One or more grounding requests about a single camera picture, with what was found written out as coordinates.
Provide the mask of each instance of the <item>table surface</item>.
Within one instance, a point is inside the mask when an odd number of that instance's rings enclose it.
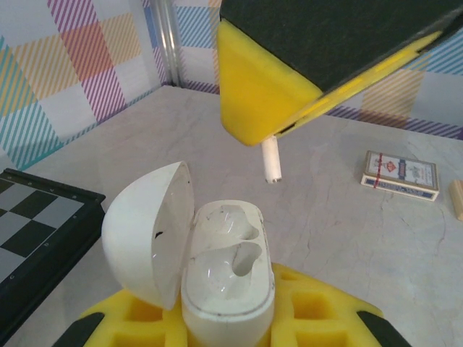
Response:
[[[463,223],[448,192],[463,178],[462,141],[322,116],[280,139],[283,181],[269,185],[260,148],[219,118],[217,95],[163,87],[28,172],[103,193],[106,209],[135,179],[185,160],[196,208],[237,199],[262,210],[272,261],[376,305],[413,346],[463,346]],[[361,186],[367,150],[436,163],[437,201]],[[99,241],[6,346],[51,346],[119,289]]]

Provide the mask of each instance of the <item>white plastic stick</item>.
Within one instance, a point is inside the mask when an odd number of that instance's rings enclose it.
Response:
[[[269,137],[262,142],[263,165],[266,170],[268,183],[281,181],[280,155],[278,152],[278,141],[275,136]]]

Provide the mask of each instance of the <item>black rubber pad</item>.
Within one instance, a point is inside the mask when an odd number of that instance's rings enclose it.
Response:
[[[220,10],[325,93],[418,38],[448,38],[462,13],[462,0],[223,0]]]
[[[104,314],[97,312],[76,320],[53,344],[53,347],[84,347],[103,318]]]
[[[412,347],[390,322],[373,313],[357,312],[370,332],[378,340],[381,347]]]

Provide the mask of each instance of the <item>yellow foam holder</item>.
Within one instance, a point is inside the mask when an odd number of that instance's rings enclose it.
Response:
[[[281,137],[416,59],[441,33],[416,40],[335,90],[323,93],[222,19],[217,32],[222,124],[247,146],[272,135]]]
[[[273,264],[273,272],[274,318],[258,346],[381,347],[358,315],[369,312],[382,317],[378,308],[283,265]],[[85,347],[199,346],[182,319],[180,298],[173,310],[166,311],[123,290],[96,304],[82,318],[97,312],[104,318]]]

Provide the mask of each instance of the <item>striped wall pattern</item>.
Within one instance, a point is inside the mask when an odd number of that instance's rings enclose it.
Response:
[[[188,88],[219,92],[215,41],[220,3],[174,0]],[[463,140],[462,90],[463,30],[328,114]]]
[[[2,20],[8,9],[0,2],[2,163],[26,169],[166,79],[147,0],[37,0],[17,22]]]

